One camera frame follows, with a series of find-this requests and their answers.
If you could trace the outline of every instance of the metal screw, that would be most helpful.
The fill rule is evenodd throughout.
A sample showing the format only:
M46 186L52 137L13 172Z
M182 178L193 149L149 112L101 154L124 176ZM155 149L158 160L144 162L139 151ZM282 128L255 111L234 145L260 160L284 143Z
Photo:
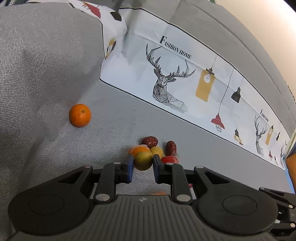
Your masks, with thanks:
M108 201L109 199L110 199L110 196L106 193L100 193L100 194L96 195L96 200L98 200L98 201L105 202L105 201Z
M191 197L187 194L180 194L176 197L179 202L188 202L191 200Z

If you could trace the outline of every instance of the pile of fruit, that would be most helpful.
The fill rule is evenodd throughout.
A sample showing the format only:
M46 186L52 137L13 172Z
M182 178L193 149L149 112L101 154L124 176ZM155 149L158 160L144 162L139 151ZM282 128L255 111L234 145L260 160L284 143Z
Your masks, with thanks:
M179 155L177 154L177 146L173 141L166 144L166 156L163 150L157 146L156 137L145 137L142 144L132 147L128 152L134 157L134 166L140 171L145 171L152 166L153 155L158 154L163 163L179 163Z

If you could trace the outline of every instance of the orange fruit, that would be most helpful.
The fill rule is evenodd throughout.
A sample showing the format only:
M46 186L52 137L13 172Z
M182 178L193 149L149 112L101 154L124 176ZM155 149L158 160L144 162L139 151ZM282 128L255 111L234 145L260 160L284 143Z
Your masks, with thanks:
M86 126L91 120L91 110L85 104L74 105L70 110L70 121L77 127Z
M148 151L150 152L150 149L147 147L147 145L138 145L138 146L134 146L131 149L129 149L128 153L132 154L133 157L135 158L136 155L141 152L141 151Z

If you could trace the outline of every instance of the pendant lamp illustration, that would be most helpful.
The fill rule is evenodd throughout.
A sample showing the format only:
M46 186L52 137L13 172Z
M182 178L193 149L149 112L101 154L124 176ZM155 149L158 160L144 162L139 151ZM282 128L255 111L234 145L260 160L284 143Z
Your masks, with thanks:
M225 127L224 127L224 125L223 125L223 123L221 121L221 118L219 116L219 113L216 115L216 118L211 120L211 122L216 124L217 131L222 132L221 128L225 129Z
M98 7L95 7L93 5L90 5L86 2L83 2L83 7L88 7L88 9L94 14L96 15L98 18L101 18L101 12L100 9Z
M265 141L266 145L269 145L270 138L271 138L273 131L274 131L274 126L272 125L268 130L268 134L267 134L266 141Z
M276 156L274 156L274 161L276 162L276 164L278 165L277 161L276 161Z
M233 136L233 138L234 138L236 141L238 141L238 142L242 145L242 140L241 140L240 137L239 137L239 132L238 132L237 129L234 131L234 136Z
M239 103L240 100L240 87L237 87L237 91L235 91L232 96L231 99L233 99L235 102Z
M200 75L200 79L197 85L195 96L207 102L209 99L210 92L212 90L213 83L216 79L215 73L213 72L213 66L210 69L205 69Z
M113 49L115 48L115 45L116 45L116 39L115 38L112 38L110 41L109 41L109 45L107 47L107 54L106 54L106 57L105 59L107 59L109 57L109 55L111 54L111 52L113 51Z
M222 98L222 100L221 100L221 102L220 102L219 110L218 110L218 114L216 115L216 117L215 117L214 119L211 120L211 122L212 122L213 124L216 125L216 129L217 129L217 131L219 131L219 132L222 132L222 128L225 129L225 127L224 127L224 125L223 125L223 123L222 123L222 121L221 121L221 118L220 118L220 115L219 115L219 111L220 111L221 103L222 103L222 101L223 101L223 99L224 99L224 97L225 97L226 91L227 91L227 89L228 89L228 87L229 87L229 82L230 82L230 79L231 79L231 76L232 76L233 71L234 71L234 68L233 68L233 70L232 70L232 72L231 72L231 75L230 75L230 77L229 77L228 86L227 86L227 88L226 88L226 90L225 90L225 93L224 93L224 95L223 95L223 98Z

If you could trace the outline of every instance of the ridged plastic surface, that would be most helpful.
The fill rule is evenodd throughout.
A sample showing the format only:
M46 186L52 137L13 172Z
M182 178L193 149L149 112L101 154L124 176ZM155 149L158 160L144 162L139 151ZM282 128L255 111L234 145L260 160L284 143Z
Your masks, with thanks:
M11 241L276 241L270 234L236 237L201 222L187 205L168 196L123 196L97 205L89 218L63 234L37 237L18 232Z

